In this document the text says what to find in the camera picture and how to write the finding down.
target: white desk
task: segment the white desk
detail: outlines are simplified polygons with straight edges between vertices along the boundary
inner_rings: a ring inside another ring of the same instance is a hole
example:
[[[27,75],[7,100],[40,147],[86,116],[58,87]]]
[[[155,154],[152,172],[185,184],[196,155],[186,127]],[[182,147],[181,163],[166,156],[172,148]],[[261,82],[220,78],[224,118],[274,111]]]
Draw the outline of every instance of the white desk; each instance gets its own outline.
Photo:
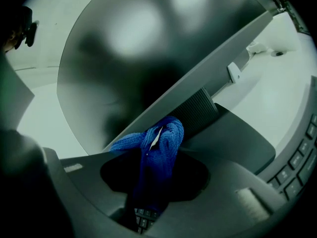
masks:
[[[258,131],[276,149],[295,132],[308,99],[311,75],[317,76],[317,52],[309,36],[299,34],[301,49],[281,57],[269,50],[255,55],[238,84],[213,96],[218,103]]]

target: black keyboard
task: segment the black keyboard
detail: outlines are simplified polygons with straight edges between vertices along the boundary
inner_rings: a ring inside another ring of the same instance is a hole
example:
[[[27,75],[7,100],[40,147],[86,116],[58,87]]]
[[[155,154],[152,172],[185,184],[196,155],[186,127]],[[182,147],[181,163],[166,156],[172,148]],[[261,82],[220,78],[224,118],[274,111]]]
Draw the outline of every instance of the black keyboard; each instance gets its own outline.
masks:
[[[159,217],[156,211],[134,208],[136,222],[138,224],[138,233],[143,234],[148,230]]]

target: computer monitor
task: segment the computer monitor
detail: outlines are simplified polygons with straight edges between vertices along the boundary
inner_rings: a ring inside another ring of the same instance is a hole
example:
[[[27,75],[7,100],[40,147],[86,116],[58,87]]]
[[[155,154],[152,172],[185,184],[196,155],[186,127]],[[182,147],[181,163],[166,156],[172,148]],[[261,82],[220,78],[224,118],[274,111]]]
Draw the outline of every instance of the computer monitor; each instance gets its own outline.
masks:
[[[206,84],[220,89],[271,19],[256,0],[92,0],[59,67],[70,128],[88,154],[145,131]]]

